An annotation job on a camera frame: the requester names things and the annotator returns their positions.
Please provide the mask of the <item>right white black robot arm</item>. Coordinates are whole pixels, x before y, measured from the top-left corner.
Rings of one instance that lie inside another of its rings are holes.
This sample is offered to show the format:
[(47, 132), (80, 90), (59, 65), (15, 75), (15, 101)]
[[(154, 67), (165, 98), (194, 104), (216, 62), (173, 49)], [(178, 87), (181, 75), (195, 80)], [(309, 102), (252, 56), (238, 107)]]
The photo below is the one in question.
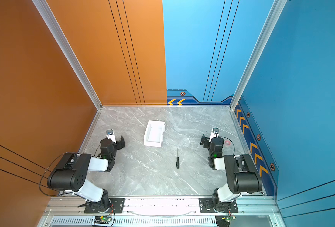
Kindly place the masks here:
[(224, 139), (217, 134), (201, 137), (200, 144), (209, 151), (209, 167), (226, 174), (226, 183), (215, 189), (211, 200), (204, 201), (201, 206), (210, 212), (237, 213), (236, 199), (243, 194), (260, 192), (263, 183), (250, 155), (223, 155)]

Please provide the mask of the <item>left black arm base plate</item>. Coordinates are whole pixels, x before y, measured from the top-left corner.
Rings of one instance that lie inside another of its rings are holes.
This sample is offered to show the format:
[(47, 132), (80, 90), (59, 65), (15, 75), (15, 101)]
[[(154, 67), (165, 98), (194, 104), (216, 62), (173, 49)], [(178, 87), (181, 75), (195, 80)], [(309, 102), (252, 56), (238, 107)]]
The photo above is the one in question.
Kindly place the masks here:
[(100, 202), (86, 202), (84, 213), (87, 214), (120, 214), (123, 212), (125, 198), (109, 198), (105, 204)]

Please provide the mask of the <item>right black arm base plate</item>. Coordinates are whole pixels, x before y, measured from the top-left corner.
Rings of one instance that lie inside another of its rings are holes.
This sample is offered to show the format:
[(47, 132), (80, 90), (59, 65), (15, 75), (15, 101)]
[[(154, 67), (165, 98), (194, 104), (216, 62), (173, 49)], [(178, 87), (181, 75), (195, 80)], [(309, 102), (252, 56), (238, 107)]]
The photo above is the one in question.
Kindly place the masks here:
[(199, 198), (200, 213), (238, 213), (236, 201), (215, 202), (211, 197)]

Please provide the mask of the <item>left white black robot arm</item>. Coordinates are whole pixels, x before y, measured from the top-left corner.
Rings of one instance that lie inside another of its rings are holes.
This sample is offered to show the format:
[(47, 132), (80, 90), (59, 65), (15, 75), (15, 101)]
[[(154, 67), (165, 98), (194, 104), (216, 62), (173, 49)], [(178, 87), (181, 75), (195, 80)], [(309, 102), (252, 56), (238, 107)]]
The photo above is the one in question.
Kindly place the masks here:
[(87, 180), (88, 172), (110, 172), (118, 150), (125, 148), (123, 136), (116, 140), (113, 134), (100, 142), (100, 153), (91, 154), (67, 152), (63, 154), (47, 180), (47, 187), (58, 191), (75, 194), (85, 200), (85, 213), (112, 213), (114, 207), (108, 191)]

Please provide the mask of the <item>black screwdriver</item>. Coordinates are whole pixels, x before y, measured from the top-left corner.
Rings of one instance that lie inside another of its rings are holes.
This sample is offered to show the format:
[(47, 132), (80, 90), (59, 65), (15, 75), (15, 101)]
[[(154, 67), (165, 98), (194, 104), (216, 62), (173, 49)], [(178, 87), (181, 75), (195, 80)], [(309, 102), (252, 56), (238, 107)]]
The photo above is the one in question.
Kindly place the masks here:
[(180, 168), (180, 160), (179, 160), (179, 148), (177, 149), (177, 157), (176, 157), (176, 168)]

